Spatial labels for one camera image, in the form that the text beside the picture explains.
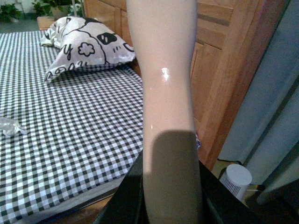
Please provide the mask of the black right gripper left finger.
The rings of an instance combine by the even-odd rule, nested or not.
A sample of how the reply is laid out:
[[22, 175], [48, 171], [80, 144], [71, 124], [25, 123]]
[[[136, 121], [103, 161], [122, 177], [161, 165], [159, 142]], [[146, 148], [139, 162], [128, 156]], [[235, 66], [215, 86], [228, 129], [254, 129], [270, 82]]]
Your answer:
[[94, 224], [148, 224], [143, 190], [142, 153], [118, 189], [93, 221]]

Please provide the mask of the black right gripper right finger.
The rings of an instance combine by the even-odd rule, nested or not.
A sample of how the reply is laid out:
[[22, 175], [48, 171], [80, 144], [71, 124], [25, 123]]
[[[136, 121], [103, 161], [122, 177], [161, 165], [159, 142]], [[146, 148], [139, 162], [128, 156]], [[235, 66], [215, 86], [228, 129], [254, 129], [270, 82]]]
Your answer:
[[199, 162], [205, 224], [262, 224], [250, 209]]

